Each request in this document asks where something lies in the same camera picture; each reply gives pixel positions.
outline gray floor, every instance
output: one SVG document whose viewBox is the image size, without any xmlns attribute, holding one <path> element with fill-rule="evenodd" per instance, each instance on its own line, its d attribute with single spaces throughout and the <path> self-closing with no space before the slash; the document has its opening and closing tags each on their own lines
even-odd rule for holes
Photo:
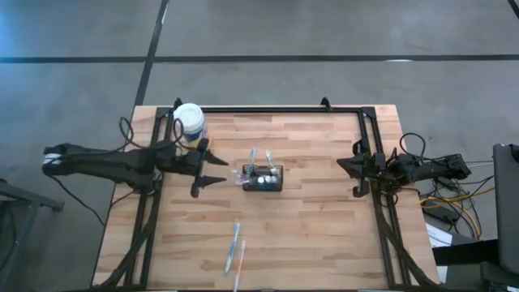
<svg viewBox="0 0 519 292">
<path fill-rule="evenodd" d="M 145 56 L 160 2 L 0 0 L 0 57 Z M 518 54 L 518 28 L 506 0 L 170 0 L 157 55 Z M 41 210 L 13 291 L 88 287 L 102 228 L 41 173 L 41 153 L 62 142 L 118 146 L 118 118 L 131 116 L 142 70 L 0 65 L 0 177 L 66 201 L 62 213 Z M 519 62 L 155 64 L 144 104 L 396 104 L 428 156 L 488 160 L 493 144 L 519 144 L 518 71 Z M 492 174 L 473 171 L 470 180 Z M 106 216 L 112 183 L 63 182 Z M 494 196 L 476 202 L 483 237 L 495 238 Z"/>
</svg>

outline black floor stripe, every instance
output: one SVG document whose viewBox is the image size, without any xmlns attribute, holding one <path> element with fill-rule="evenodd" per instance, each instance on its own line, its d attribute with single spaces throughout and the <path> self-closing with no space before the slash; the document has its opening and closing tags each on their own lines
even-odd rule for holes
<svg viewBox="0 0 519 292">
<path fill-rule="evenodd" d="M 519 61 L 519 54 L 169 56 L 155 57 L 153 61 L 156 63 Z"/>
<path fill-rule="evenodd" d="M 516 17 L 519 19 L 519 6 L 517 6 L 516 0 L 508 0 L 508 4 L 510 4 L 510 7 L 513 10 L 513 13 L 516 14 Z"/>
<path fill-rule="evenodd" d="M 135 96 L 134 107 L 144 103 L 144 96 L 146 95 L 146 88 L 148 88 L 149 76 L 152 73 L 153 58 L 155 57 L 157 46 L 159 45 L 162 24 L 164 22 L 168 4 L 169 0 L 162 0 L 161 8 L 159 9 L 159 14 L 157 16 L 157 22 L 155 23 L 155 29 L 153 30 L 152 42 L 149 44 L 148 56 L 146 57 L 146 63 L 144 64 L 143 74 L 140 76 L 139 88 L 137 89 L 137 95 Z"/>
<path fill-rule="evenodd" d="M 0 63 L 46 64 L 46 63 L 122 63 L 146 62 L 146 57 L 0 57 Z"/>
</svg>

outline white container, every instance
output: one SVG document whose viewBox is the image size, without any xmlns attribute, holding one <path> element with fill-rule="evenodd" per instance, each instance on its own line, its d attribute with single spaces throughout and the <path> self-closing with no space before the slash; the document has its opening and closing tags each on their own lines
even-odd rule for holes
<svg viewBox="0 0 519 292">
<path fill-rule="evenodd" d="M 191 147 L 196 147 L 202 138 L 208 135 L 208 126 L 205 122 L 202 109 L 191 103 L 180 105 L 173 113 L 184 126 L 183 139 Z"/>
</svg>

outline butcher block tabletop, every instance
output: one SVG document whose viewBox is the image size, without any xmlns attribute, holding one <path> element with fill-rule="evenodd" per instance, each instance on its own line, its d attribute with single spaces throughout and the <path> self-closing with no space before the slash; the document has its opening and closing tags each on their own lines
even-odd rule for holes
<svg viewBox="0 0 519 292">
<path fill-rule="evenodd" d="M 388 157 L 402 135 L 397 108 L 375 105 L 375 109 Z M 149 144 L 155 112 L 156 106 L 135 108 L 135 142 Z M 227 181 L 204 188 L 193 199 L 192 177 L 165 174 L 149 289 L 232 290 L 242 240 L 247 249 L 240 290 L 387 288 L 371 195 L 354 198 L 357 181 L 336 163 L 337 158 L 352 157 L 352 145 L 360 139 L 356 114 L 205 114 L 205 118 L 210 149 L 229 166 L 206 164 L 204 173 Z M 244 192 L 234 184 L 232 170 L 248 164 L 252 147 L 257 148 L 257 165 L 267 165 L 268 149 L 274 164 L 284 166 L 282 192 Z M 117 185 L 113 200 L 130 190 Z M 138 202 L 138 195 L 130 195 L 110 209 L 93 284 L 103 282 L 127 253 Z M 415 192 L 399 193 L 397 212 L 405 247 L 429 278 L 438 281 Z M 241 229 L 226 277 L 236 221 Z M 143 254 L 142 248 L 135 275 Z M 392 261 L 398 281 L 394 250 Z"/>
</svg>

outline plastic lid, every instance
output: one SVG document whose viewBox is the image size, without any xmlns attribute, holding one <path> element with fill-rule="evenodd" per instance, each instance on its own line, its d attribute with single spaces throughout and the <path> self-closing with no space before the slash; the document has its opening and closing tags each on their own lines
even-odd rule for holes
<svg viewBox="0 0 519 292">
<path fill-rule="evenodd" d="M 202 109 L 195 104 L 180 105 L 174 111 L 174 117 L 180 118 L 184 125 L 184 132 L 193 134 L 202 129 L 204 126 L 204 113 Z"/>
</svg>

